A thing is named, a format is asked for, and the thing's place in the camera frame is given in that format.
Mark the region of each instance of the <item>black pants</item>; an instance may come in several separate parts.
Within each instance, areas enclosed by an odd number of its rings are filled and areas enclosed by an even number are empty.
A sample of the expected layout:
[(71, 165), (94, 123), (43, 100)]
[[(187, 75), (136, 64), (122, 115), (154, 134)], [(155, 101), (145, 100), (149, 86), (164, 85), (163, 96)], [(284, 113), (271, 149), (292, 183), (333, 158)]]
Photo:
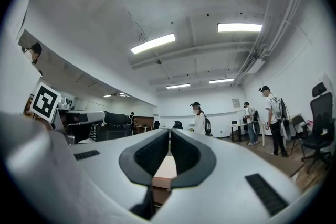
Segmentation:
[(273, 146), (274, 146), (274, 155), (278, 155), (279, 151), (279, 145), (281, 149), (281, 153), (285, 153), (286, 149), (285, 146), (283, 145), (283, 140), (281, 136), (281, 122), (278, 121), (277, 123), (271, 124), (271, 132), (272, 132), (272, 137), (273, 137)]

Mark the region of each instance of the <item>rectangular light fixture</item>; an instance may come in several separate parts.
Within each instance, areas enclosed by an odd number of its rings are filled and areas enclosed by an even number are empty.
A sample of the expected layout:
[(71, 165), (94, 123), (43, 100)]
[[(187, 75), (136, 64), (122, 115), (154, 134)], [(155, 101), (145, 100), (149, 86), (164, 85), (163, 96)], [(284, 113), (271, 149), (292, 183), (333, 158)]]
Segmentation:
[(260, 32), (262, 25), (254, 24), (218, 24), (218, 32), (249, 31)]
[(167, 89), (176, 89), (176, 88), (184, 88), (184, 87), (190, 87), (190, 84), (168, 86)]
[(230, 81), (234, 81), (235, 79), (219, 79), (219, 80), (211, 80), (209, 81), (209, 84), (213, 84), (213, 83), (221, 83), (221, 82), (230, 82)]
[(152, 48), (155, 48), (157, 46), (163, 45), (163, 44), (167, 44), (170, 42), (176, 41), (175, 39), (175, 35), (174, 34), (170, 34), (164, 37), (160, 37), (151, 41), (148, 41), (146, 43), (143, 43), (141, 45), (136, 46), (135, 48), (131, 49), (131, 51), (134, 54), (138, 54), (144, 50), (149, 50)]

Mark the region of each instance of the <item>face mask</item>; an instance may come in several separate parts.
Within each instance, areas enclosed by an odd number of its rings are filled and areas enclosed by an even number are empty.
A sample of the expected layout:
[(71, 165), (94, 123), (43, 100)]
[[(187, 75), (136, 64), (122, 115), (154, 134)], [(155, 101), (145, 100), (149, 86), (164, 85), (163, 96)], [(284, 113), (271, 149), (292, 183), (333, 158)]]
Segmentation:
[(29, 50), (26, 51), (24, 54), (30, 62), (33, 62), (32, 54), (30, 53)]

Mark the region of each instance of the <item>wooden floor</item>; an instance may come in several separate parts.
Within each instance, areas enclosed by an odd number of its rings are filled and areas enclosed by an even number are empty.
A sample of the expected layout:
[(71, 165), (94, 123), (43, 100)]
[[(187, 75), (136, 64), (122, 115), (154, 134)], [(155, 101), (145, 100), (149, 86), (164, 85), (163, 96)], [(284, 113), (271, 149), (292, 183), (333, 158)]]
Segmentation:
[[(225, 141), (231, 141), (231, 139), (228, 139), (228, 138), (224, 138), (224, 140)], [(249, 141), (249, 138), (247, 136), (245, 136), (245, 138), (243, 138), (243, 140), (241, 142), (238, 141), (237, 137), (235, 137), (234, 140), (235, 140), (234, 141), (235, 144), (238, 144), (238, 145), (241, 144), (241, 145), (245, 146), (246, 142)], [(287, 141), (286, 149), (287, 149), (287, 153), (288, 153), (288, 158), (292, 159), (292, 160), (295, 160), (295, 161), (301, 161), (301, 158), (303, 157), (303, 154), (302, 154), (302, 150), (301, 150), (301, 147), (300, 147), (298, 141), (296, 140), (296, 142), (295, 142), (293, 153), (291, 153), (292, 146), (293, 146), (293, 140), (292, 141)], [(262, 137), (259, 136), (258, 145), (255, 145), (253, 147), (256, 150), (267, 152), (267, 153), (271, 154), (273, 152), (272, 137), (271, 136), (265, 136), (265, 147), (263, 147), (262, 146)], [(314, 150), (311, 150), (309, 148), (305, 148), (304, 152), (305, 152), (306, 156), (309, 156), (314, 152)], [(298, 187), (303, 192), (305, 192), (306, 190), (308, 190), (312, 186), (323, 182), (323, 180), (325, 179), (325, 177), (328, 173), (328, 171), (326, 170), (326, 164), (324, 164), (324, 162), (322, 162), (322, 161), (317, 161), (317, 162), (315, 162), (315, 164), (311, 168), (310, 173), (307, 174), (307, 169), (311, 164), (312, 164), (312, 159), (308, 159), (308, 160), (305, 161), (305, 164), (304, 164), (303, 168), (300, 170), (300, 172), (298, 174), (298, 178), (296, 180), (296, 183), (297, 183)]]

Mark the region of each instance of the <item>desk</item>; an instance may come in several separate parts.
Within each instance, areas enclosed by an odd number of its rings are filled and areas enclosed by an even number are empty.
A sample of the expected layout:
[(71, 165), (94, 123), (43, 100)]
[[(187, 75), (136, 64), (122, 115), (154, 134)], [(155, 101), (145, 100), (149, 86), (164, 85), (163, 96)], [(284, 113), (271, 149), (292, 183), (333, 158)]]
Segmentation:
[(144, 128), (144, 133), (147, 132), (147, 129), (152, 130), (150, 126), (141, 126), (141, 125), (136, 125), (135, 128), (138, 128), (138, 134), (140, 134), (140, 128)]
[(244, 124), (240, 124), (240, 125), (230, 125), (228, 126), (228, 128), (231, 128), (231, 133), (232, 133), (232, 142), (233, 142), (233, 127), (238, 127), (238, 137), (239, 137), (239, 141), (241, 142), (242, 139), (242, 126), (247, 125), (247, 123)]

